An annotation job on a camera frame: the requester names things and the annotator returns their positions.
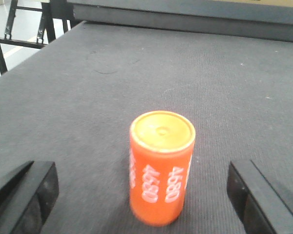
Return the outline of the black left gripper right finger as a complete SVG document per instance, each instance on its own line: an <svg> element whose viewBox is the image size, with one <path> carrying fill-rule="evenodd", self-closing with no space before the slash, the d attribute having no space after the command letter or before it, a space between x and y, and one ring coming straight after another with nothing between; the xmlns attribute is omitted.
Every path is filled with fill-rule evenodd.
<svg viewBox="0 0 293 234"><path fill-rule="evenodd" d="M229 164L227 194L248 234L293 234L293 192L252 160Z"/></svg>

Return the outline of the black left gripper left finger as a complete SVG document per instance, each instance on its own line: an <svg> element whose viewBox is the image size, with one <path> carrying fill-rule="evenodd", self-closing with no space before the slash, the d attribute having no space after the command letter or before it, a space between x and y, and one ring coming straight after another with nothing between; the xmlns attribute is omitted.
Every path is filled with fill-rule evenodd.
<svg viewBox="0 0 293 234"><path fill-rule="evenodd" d="M39 234L59 196L53 161L28 161L0 178L0 234Z"/></svg>

